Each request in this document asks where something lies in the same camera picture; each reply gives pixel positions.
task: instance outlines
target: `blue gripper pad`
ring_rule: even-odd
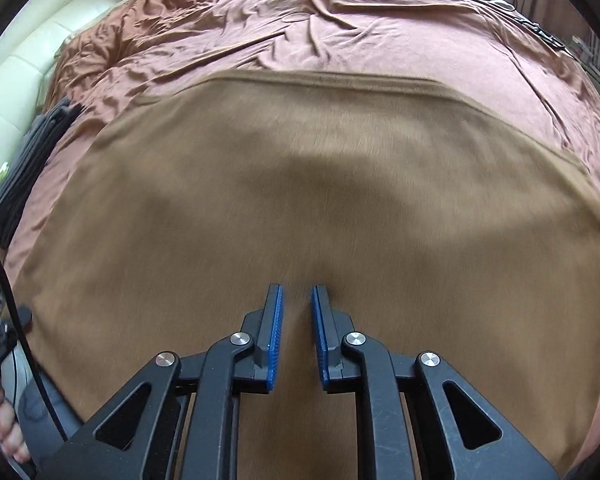
[[[269,352],[267,363],[269,368],[267,369],[267,391],[273,390],[273,386],[276,383],[276,376],[278,375],[278,358],[280,357],[280,338],[282,336],[282,286],[278,287],[278,293],[276,295],[276,306],[273,311],[273,324],[271,326],[271,336],[269,340]]]
[[[327,358],[327,338],[324,333],[324,322],[317,286],[314,286],[312,290],[312,314],[314,318],[315,352],[318,357],[318,373],[320,374],[322,387],[326,390],[327,384],[329,384],[329,361]]]

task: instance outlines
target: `silver screw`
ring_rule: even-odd
[[[438,366],[440,364],[440,358],[433,352],[424,352],[420,356],[420,360],[425,366]]]
[[[158,366],[171,366],[176,361],[176,356],[171,352],[162,352],[155,357]]]
[[[347,343],[353,346],[359,346],[364,344],[366,336],[360,332],[350,332],[347,334]]]
[[[231,334],[229,340],[236,346],[242,346],[251,341],[251,336],[246,332],[236,332],[235,334]]]

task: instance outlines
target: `pink curtain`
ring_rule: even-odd
[[[517,0],[516,4],[523,16],[567,44],[572,36],[585,40],[589,34],[589,25],[568,0]]]

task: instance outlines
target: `pink bed sheet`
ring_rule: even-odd
[[[48,104],[85,112],[33,188],[6,257],[13,282],[99,131],[133,96],[211,72],[313,70],[424,77],[574,152],[600,190],[600,97],[578,63],[473,0],[129,0],[75,38]],[[600,443],[600,402],[577,462]]]

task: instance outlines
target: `folded gray garment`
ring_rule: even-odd
[[[63,98],[52,110],[36,117],[24,136],[20,151],[0,183],[0,247],[7,250],[20,223],[31,189],[58,140],[82,112]]]

